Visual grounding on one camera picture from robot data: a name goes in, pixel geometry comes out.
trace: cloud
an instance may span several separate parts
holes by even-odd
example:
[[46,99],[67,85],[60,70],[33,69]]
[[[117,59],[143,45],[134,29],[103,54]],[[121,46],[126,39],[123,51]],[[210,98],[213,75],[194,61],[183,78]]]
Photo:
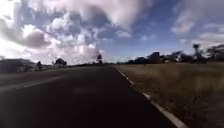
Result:
[[223,0],[182,0],[177,5],[179,7],[174,9],[179,14],[171,31],[177,35],[185,35],[202,20],[224,18],[222,5]]
[[186,44],[187,43],[187,39],[180,39],[180,43],[181,44]]
[[156,34],[151,34],[151,35],[144,35],[141,37],[142,41],[150,41],[150,40],[155,40],[157,38]]
[[0,36],[8,41],[30,48],[41,48],[50,44],[47,41],[47,38],[50,37],[35,26],[25,25],[22,31],[19,31],[10,28],[2,19],[0,19]]
[[205,24],[203,28],[205,30],[215,29],[215,30],[218,30],[221,33],[224,33],[224,24],[209,23],[209,24]]
[[46,25],[47,32],[55,32],[58,29],[68,31],[69,27],[73,25],[69,13],[65,13],[62,17],[55,18],[50,24]]
[[197,39],[193,39],[191,43],[200,44],[203,49],[210,46],[220,45],[224,43],[224,34],[217,32],[204,32],[200,34]]
[[70,12],[79,14],[83,20],[94,18],[99,12],[105,14],[115,26],[129,28],[144,8],[153,5],[152,0],[28,0],[36,11]]
[[51,44],[51,37],[33,25],[25,25],[22,29],[22,45],[31,48],[42,48]]
[[116,32],[116,35],[119,37],[119,38],[131,38],[131,34],[129,32],[126,32],[126,31],[122,31],[122,30],[118,30]]

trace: grassy field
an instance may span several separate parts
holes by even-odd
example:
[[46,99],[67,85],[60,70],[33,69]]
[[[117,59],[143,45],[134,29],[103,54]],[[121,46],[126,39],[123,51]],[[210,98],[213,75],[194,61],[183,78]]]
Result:
[[191,128],[224,127],[224,64],[121,65],[135,87]]

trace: roadside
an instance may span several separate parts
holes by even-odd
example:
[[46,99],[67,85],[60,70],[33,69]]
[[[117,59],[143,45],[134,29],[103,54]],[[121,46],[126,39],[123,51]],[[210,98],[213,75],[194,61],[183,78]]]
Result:
[[191,128],[224,127],[223,65],[117,66],[135,88]]

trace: tree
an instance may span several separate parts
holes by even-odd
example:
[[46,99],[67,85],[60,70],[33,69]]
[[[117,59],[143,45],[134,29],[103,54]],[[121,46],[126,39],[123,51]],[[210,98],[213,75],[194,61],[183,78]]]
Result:
[[151,55],[147,56],[149,63],[158,64],[161,63],[161,57],[159,52],[153,52]]
[[66,66],[66,65],[67,65],[67,62],[64,61],[64,60],[61,59],[61,58],[58,58],[58,59],[55,61],[54,65],[57,65],[57,66],[59,66],[59,67],[63,67],[63,66]]
[[103,60],[102,59],[103,59],[102,55],[99,54],[98,57],[97,57],[97,60],[96,60],[98,62],[98,64],[103,64]]
[[212,46],[207,53],[211,61],[224,61],[224,45]]
[[193,44],[193,48],[195,50],[195,56],[197,57],[197,59],[200,57],[200,53],[199,53],[199,44]]

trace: white cloud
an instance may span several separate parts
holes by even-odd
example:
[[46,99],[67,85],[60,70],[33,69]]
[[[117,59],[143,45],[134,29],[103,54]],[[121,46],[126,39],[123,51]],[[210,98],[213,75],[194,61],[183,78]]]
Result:
[[152,0],[29,0],[29,6],[37,11],[67,11],[78,13],[83,20],[91,19],[99,11],[115,26],[129,28]]
[[120,38],[130,38],[131,37],[131,34],[129,32],[121,31],[121,30],[118,30],[116,32],[116,35]]
[[155,40],[157,38],[157,35],[156,34],[151,34],[151,35],[144,35],[141,37],[141,40],[142,41],[152,41],[152,40]]
[[187,43],[187,39],[180,39],[180,43],[181,44],[186,44]]
[[177,5],[180,13],[171,28],[171,31],[177,35],[187,34],[201,20],[224,18],[223,0],[182,0],[180,2]]
[[0,19],[3,19],[10,27],[14,23],[16,10],[20,3],[20,0],[0,0]]
[[73,25],[69,13],[65,13],[62,17],[55,18],[49,25],[46,25],[48,32],[55,32],[58,29],[68,31],[69,27]]

